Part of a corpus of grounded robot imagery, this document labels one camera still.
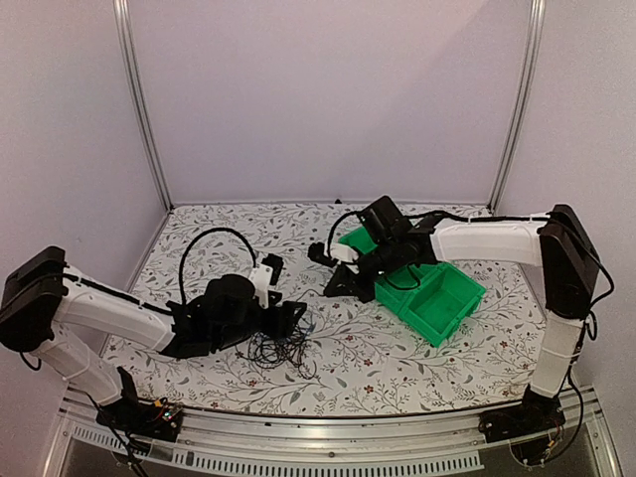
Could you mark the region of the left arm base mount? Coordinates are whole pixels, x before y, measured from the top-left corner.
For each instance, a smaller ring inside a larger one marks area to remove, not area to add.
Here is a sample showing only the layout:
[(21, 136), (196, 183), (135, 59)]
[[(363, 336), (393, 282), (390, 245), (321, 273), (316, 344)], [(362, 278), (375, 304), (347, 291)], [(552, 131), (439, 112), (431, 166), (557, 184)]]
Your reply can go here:
[(122, 367), (116, 370), (122, 384), (120, 397), (114, 403), (97, 406), (96, 422), (126, 435), (175, 442), (183, 423), (184, 406), (165, 397), (152, 403), (140, 401), (131, 375)]

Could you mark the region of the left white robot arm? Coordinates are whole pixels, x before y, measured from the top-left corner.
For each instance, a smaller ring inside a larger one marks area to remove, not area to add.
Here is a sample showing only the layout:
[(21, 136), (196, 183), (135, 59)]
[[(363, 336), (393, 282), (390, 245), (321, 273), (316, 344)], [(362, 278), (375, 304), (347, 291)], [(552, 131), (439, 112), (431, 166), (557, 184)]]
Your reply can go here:
[(249, 276), (226, 274), (184, 304), (159, 307), (106, 286), (49, 246), (11, 273), (1, 302), (1, 343), (50, 365), (65, 381), (108, 406), (127, 431), (147, 423), (130, 375), (103, 361), (71, 325), (115, 335), (168, 358), (207, 357), (261, 333), (287, 339), (305, 314), (304, 302), (284, 301), (272, 290), (275, 263), (260, 263)]

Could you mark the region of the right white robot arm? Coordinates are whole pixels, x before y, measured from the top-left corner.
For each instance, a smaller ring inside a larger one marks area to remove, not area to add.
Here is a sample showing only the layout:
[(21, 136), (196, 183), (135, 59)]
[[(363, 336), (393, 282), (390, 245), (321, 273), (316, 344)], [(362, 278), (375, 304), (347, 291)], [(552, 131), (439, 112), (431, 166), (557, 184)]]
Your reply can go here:
[(370, 300), (375, 282), (409, 265), (486, 260), (539, 267), (543, 271), (547, 329), (529, 390), (535, 396), (514, 412), (514, 424), (534, 433), (549, 421), (556, 397), (576, 361), (584, 322), (593, 316), (594, 289), (602, 265), (584, 227), (568, 205), (527, 217), (460, 217), (446, 211), (403, 214), (382, 196), (354, 212), (374, 248), (328, 238), (310, 246), (308, 255), (334, 268), (325, 292)]

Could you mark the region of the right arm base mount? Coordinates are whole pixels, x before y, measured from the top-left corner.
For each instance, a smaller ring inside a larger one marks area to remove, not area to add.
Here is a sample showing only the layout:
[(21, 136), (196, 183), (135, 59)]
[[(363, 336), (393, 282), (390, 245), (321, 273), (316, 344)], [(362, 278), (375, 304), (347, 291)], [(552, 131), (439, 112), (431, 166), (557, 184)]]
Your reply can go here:
[(511, 446), (513, 457), (531, 467), (543, 465), (563, 437), (565, 417), (558, 397), (543, 397), (530, 388), (519, 404), (479, 414), (478, 430), (487, 443), (520, 438)]

